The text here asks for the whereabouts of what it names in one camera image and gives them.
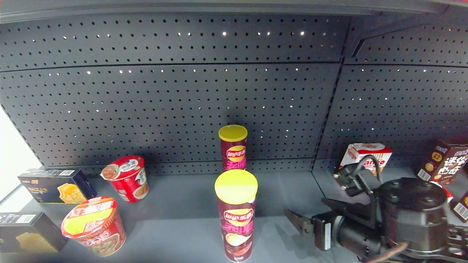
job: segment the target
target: chip can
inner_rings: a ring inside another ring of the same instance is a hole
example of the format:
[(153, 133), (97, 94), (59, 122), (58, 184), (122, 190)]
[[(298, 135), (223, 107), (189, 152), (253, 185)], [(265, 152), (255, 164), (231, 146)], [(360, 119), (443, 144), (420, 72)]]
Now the chip can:
[(223, 170), (247, 168), (247, 129), (240, 125), (227, 125), (218, 132), (221, 140)]
[(125, 156), (104, 167), (101, 176), (123, 200), (135, 203), (149, 191), (144, 164), (145, 160), (138, 155)]
[(73, 208), (62, 221), (62, 234), (92, 250), (109, 256), (122, 247), (126, 235), (111, 197), (95, 197)]
[(232, 262), (244, 262), (252, 254), (257, 179), (248, 171), (222, 173), (214, 184), (224, 253)]

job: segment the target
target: barcode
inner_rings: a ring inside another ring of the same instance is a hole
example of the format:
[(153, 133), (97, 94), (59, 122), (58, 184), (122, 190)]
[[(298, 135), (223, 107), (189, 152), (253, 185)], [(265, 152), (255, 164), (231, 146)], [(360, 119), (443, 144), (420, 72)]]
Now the barcode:
[(419, 176), (421, 179), (423, 179), (424, 181), (429, 181), (429, 179), (431, 178), (431, 175), (426, 173), (426, 171), (424, 170), (420, 170), (419, 173), (417, 174), (417, 176)]
[(20, 218), (18, 218), (18, 220), (15, 222), (16, 224), (25, 224), (25, 223), (29, 223), (31, 222), (31, 220), (33, 220), (33, 218), (35, 217), (36, 215), (22, 215), (20, 216)]
[(71, 175), (75, 170), (63, 170), (59, 175)]
[(468, 219), (468, 209), (466, 209), (462, 204), (458, 203), (453, 210), (455, 210), (455, 212), (457, 212), (464, 220)]

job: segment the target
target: black snack box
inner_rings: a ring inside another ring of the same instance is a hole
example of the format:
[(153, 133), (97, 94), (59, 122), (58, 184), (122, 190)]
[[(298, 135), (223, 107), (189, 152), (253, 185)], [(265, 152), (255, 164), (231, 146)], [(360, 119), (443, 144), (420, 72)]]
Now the black snack box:
[(67, 240), (43, 212), (0, 213), (0, 253), (54, 253)]
[(79, 169), (29, 169), (18, 176), (39, 203), (80, 204), (96, 197), (83, 172)]

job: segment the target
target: perforated metal panel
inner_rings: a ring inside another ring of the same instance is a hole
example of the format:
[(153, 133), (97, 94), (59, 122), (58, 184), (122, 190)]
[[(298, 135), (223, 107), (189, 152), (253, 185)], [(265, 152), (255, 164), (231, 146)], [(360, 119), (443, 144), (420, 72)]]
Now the perforated metal panel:
[(342, 158), (356, 142), (426, 154), (437, 139), (466, 135), (467, 81), (466, 68), (343, 66), (318, 158)]
[(218, 129), (248, 158), (311, 158), (339, 64), (101, 66), (1, 73), (1, 105), (42, 163), (220, 160)]
[(466, 23), (411, 27), (365, 39), (357, 56), (345, 63), (467, 66), (467, 37)]
[(131, 14), (0, 25), (0, 70), (339, 61), (349, 18)]

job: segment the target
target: yellow lid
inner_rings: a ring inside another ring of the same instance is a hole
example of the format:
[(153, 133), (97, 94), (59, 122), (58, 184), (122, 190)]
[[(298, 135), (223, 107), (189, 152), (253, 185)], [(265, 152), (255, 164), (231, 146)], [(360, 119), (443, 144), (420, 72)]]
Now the yellow lid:
[(234, 169), (222, 173), (214, 183), (218, 198), (231, 205), (247, 203), (255, 198), (257, 179), (246, 170)]
[(240, 141), (247, 137), (247, 129), (240, 125), (228, 125), (222, 127), (219, 130), (218, 135), (223, 141)]

